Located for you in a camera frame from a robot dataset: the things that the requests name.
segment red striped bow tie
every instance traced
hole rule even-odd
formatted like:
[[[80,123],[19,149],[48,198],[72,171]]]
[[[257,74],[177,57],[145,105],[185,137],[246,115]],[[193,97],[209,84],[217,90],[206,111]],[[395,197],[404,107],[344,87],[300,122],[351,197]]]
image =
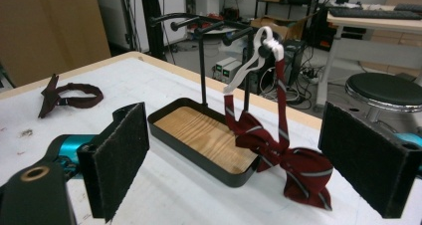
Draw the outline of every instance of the red striped bow tie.
[[[287,182],[284,190],[286,197],[331,210],[329,192],[325,188],[332,173],[331,163],[315,150],[304,147],[289,148],[284,66],[284,59],[276,62],[279,142],[276,142],[248,112],[243,111],[239,121],[236,121],[232,95],[224,96],[226,122],[236,135],[236,146],[249,148],[260,156],[258,172],[277,164],[286,171]]]

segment white table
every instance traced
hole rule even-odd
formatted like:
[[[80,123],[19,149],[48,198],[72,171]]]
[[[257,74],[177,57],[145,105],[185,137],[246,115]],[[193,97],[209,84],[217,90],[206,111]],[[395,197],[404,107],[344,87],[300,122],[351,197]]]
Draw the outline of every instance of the white table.
[[[327,84],[334,58],[380,63],[410,69],[422,69],[422,48],[405,45],[382,44],[365,40],[341,38],[344,27],[380,29],[386,31],[422,34],[422,20],[389,20],[339,18],[328,13],[326,20],[338,26],[326,60],[322,76],[317,85],[316,108],[323,108],[327,96]],[[422,72],[416,80],[422,86]]]
[[[201,100],[199,76],[143,54],[130,53],[62,74],[58,85],[86,83],[105,99],[87,110],[57,107],[37,118],[41,90],[48,80],[0,94],[0,184],[41,158],[60,134],[97,134],[111,113],[145,102],[151,114],[178,98]],[[223,112],[224,85],[207,79],[209,107]],[[243,92],[235,92],[237,114]],[[277,137],[277,104],[251,95],[250,112]],[[292,145],[317,149],[320,119],[288,109]],[[32,135],[21,132],[32,130]],[[255,173],[239,188],[230,188],[150,134],[150,151],[120,204],[112,224],[419,224],[422,181],[415,180],[401,219],[385,220],[335,170],[327,185],[333,211],[293,202],[283,196],[286,174],[280,167]],[[78,224],[93,219],[84,183],[68,182]]]

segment black stool seat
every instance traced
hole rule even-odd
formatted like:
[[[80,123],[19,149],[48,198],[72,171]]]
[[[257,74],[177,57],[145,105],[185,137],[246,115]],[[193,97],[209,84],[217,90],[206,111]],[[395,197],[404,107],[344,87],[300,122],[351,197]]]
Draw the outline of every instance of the black stool seat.
[[[399,112],[422,111],[422,87],[405,79],[379,73],[351,76],[346,91],[368,104]]]

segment floor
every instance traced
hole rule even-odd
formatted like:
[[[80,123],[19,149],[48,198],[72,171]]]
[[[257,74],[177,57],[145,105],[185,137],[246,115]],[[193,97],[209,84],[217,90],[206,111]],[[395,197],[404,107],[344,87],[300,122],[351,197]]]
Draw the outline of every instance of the floor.
[[[228,57],[236,58],[242,61],[242,48],[246,43],[242,40],[234,43],[230,47],[225,46],[221,42],[221,36],[208,36],[204,39],[204,61],[206,77],[213,77],[213,67],[221,60]],[[185,40],[172,45],[170,49],[166,50],[166,58],[169,63],[173,63],[179,67],[188,69],[190,71],[200,73],[199,69],[199,50],[196,40]],[[319,49],[306,48],[303,56],[304,67],[314,69],[315,74],[320,74],[323,66],[326,63],[328,52]],[[344,83],[352,74],[362,72],[373,72],[373,70],[362,68],[358,62],[350,60],[335,59],[334,67],[331,69],[328,82],[328,100],[336,103],[342,103],[351,108],[358,109],[362,113],[367,112],[368,106],[358,102],[349,96],[344,89]],[[322,118],[323,111],[316,110],[316,94],[317,82],[316,80],[307,80],[307,77],[300,75],[296,85],[292,89],[300,90],[305,96],[301,104],[290,105],[290,107],[300,110]],[[262,97],[272,100],[274,95],[272,93],[261,95]],[[380,120],[391,125],[399,132],[416,132],[417,127],[422,125],[422,116],[420,113],[397,113],[397,112],[382,112]]]

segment black tray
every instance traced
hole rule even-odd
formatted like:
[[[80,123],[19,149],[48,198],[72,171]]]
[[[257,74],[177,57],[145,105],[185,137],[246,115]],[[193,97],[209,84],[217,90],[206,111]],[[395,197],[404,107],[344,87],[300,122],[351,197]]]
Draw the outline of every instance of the black tray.
[[[196,149],[189,146],[189,144],[186,144],[185,142],[176,138],[169,131],[165,131],[161,127],[156,125],[156,123],[161,119],[182,108],[187,108],[188,110],[199,112],[200,114],[214,119],[227,127],[225,118],[222,114],[215,112],[209,109],[208,107],[198,104],[188,98],[181,98],[167,105],[166,107],[158,110],[157,112],[152,113],[148,117],[149,128],[151,130],[152,135],[163,141],[168,146],[172,147],[174,150],[176,150],[177,152],[197,164],[199,167],[201,167],[202,169],[204,169],[226,185],[230,187],[240,187],[245,184],[246,181],[256,170],[259,157],[255,154],[252,154],[252,156],[254,156],[254,159],[251,159],[251,154],[249,154],[248,159],[251,160],[251,163],[249,164],[249,166],[247,166],[245,170],[239,172],[230,172],[227,169],[224,169],[216,162],[214,162],[213,160],[211,160],[210,158],[208,158],[207,156],[197,151]],[[242,153],[250,152],[249,150],[246,150],[244,148],[236,147],[235,149],[241,149],[239,151],[241,151]]]

